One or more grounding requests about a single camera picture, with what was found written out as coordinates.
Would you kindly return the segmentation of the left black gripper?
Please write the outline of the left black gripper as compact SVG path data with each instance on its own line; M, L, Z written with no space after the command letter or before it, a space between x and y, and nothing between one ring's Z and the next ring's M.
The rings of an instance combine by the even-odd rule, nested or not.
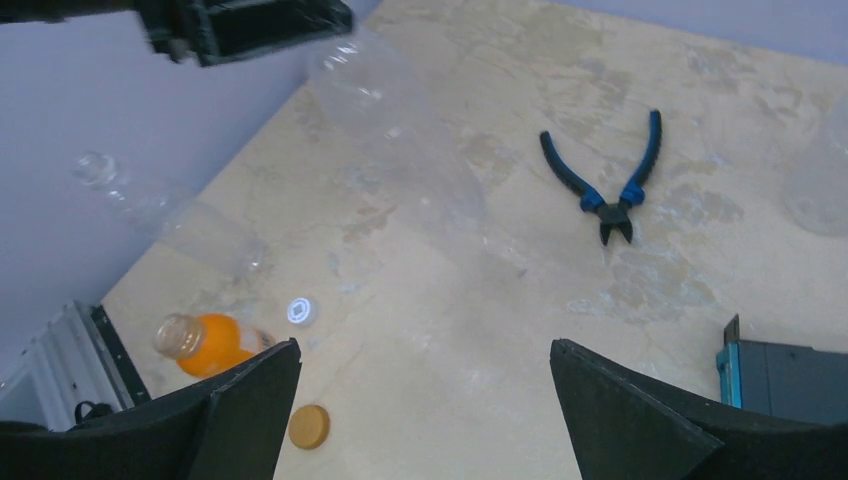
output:
M151 47L202 67L241 62L353 31L343 1L137 1Z

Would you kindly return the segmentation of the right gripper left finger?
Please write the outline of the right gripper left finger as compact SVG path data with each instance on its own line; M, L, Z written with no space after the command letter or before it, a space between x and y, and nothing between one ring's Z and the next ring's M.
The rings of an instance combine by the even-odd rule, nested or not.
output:
M1 425L4 479L271 479L301 371L289 339L217 376L69 431Z

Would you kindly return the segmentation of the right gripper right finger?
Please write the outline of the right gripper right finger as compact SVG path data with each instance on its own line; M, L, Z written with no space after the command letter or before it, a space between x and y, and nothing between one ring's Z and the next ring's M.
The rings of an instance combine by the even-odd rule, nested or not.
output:
M847 427L728 406L572 340L550 367L585 479L844 479Z

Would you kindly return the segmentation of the white bottle cap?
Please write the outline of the white bottle cap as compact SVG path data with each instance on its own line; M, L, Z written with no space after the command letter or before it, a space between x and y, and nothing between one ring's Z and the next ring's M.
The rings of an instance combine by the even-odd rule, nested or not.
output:
M297 297L287 306L286 318L292 325L305 327L317 317L317 304L308 297Z

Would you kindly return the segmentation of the clear plastic bottle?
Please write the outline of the clear plastic bottle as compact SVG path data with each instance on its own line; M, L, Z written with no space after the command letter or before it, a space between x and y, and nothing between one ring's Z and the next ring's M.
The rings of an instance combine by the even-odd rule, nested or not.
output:
M841 97L817 126L782 189L793 220L820 235L847 234L847 98Z

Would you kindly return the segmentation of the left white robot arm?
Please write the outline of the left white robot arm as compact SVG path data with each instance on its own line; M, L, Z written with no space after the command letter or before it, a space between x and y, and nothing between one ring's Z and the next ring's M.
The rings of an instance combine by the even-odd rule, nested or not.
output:
M202 67L242 62L317 40L348 35L355 14L343 1L72 0L3 1L1 23L58 23L131 11L152 50Z

